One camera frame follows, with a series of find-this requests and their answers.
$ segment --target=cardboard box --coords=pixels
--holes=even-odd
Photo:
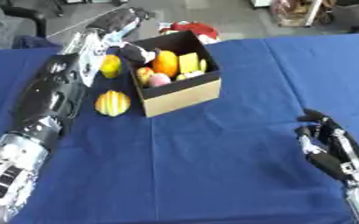
[[[222,82],[219,67],[205,46],[191,31],[148,38],[134,44],[149,51],[155,48],[172,51],[178,56],[197,53],[199,59],[205,59],[208,62],[208,70],[201,76],[174,81],[162,87],[150,88],[142,87],[137,79],[136,71],[140,66],[130,64],[130,73],[147,117],[161,115],[219,97]]]

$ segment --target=robotic hand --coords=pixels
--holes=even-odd
[[[305,109],[298,121],[314,123],[295,130],[306,159],[343,183],[344,196],[359,224],[359,144],[332,118]],[[318,140],[326,147],[320,147]]]
[[[156,52],[123,42],[150,15],[142,9],[119,8],[97,18],[52,56],[22,91],[13,124],[0,138],[0,223],[8,222],[26,203],[42,164],[69,132],[108,48],[116,46],[122,56],[143,64],[155,59]]]

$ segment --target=yellow-orange fruit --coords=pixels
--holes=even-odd
[[[152,62],[152,69],[155,73],[167,74],[170,78],[178,72],[178,57],[170,51],[161,51],[158,57]]]

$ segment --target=blue fabric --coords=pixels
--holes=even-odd
[[[221,97],[150,119],[126,69],[100,75],[12,223],[352,223],[341,186],[305,161],[292,130],[310,107],[359,142],[359,35],[208,49],[222,68]],[[0,51],[0,136],[17,93],[53,53]],[[107,89],[131,97],[128,113],[94,112]]]

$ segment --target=wire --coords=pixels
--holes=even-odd
[[[104,15],[106,15],[106,14],[112,12],[112,11],[116,11],[116,10],[120,9],[121,7],[122,7],[122,6],[116,7],[116,8],[114,8],[114,9],[111,9],[111,10],[109,10],[109,11],[103,12],[103,13],[98,14],[98,15],[96,15],[96,16],[93,16],[93,17],[84,19],[84,20],[82,20],[81,22],[79,22],[79,23],[77,23],[77,24],[73,24],[73,25],[70,25],[70,26],[68,26],[68,27],[66,27],[66,28],[64,28],[64,29],[62,29],[62,30],[60,30],[60,31],[56,31],[56,32],[54,32],[54,33],[48,35],[46,38],[49,39],[49,38],[51,38],[51,37],[57,36],[57,35],[61,34],[62,32],[65,32],[65,31],[68,31],[68,30],[70,30],[70,29],[73,29],[73,28],[76,27],[76,26],[83,25],[83,24],[85,24],[85,23],[87,23],[87,22],[89,22],[89,21],[91,21],[91,20],[93,20],[93,19],[96,19],[96,18],[99,18],[99,17],[101,17],[101,16],[104,16]]]

